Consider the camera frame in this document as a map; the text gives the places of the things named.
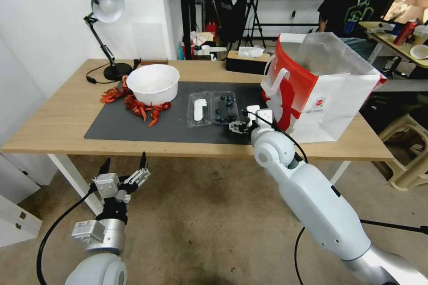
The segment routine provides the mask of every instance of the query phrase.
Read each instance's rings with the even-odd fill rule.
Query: black desk mat
[[[223,83],[223,82],[187,82],[178,83],[178,94],[171,102],[171,108],[159,113],[157,123],[151,122],[150,112],[146,122],[134,115],[123,104],[123,98],[110,103],[99,112],[85,139],[159,141],[177,143],[216,143],[249,144],[247,135],[232,133],[228,126],[211,124],[207,127],[187,127],[187,101],[189,95],[200,91],[233,91],[238,110],[249,105],[264,105],[261,101],[260,84]]]

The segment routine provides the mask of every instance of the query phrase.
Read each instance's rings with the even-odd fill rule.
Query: white bowl
[[[135,69],[126,84],[143,104],[160,105],[177,96],[180,73],[170,65],[146,65]]]
[[[410,55],[416,59],[428,58],[428,46],[416,45],[410,49]]]

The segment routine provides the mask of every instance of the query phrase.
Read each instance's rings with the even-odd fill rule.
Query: id badge
[[[345,27],[343,28],[343,32],[346,34],[350,34],[352,32],[352,30],[354,29],[356,23],[357,23],[356,21],[349,19],[345,23]]]

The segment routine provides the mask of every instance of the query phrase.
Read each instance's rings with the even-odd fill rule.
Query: lamp arm
[[[99,45],[101,47],[101,50],[104,52],[104,54],[108,58],[108,60],[110,62],[110,65],[111,66],[116,66],[115,56],[110,51],[110,49],[101,41],[101,39],[99,38],[97,32],[94,29],[93,24],[95,22],[97,22],[98,20],[93,17],[93,13],[92,12],[89,15],[87,15],[86,17],[84,17],[83,19],[86,21],[86,24],[88,25],[89,29],[91,29],[92,33],[94,34],[95,38],[97,39],[97,41],[98,41],[98,43],[99,43]]]

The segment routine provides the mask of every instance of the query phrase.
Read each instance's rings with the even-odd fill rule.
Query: lamp shade
[[[113,22],[120,18],[125,10],[124,0],[91,0],[95,18],[102,22]]]

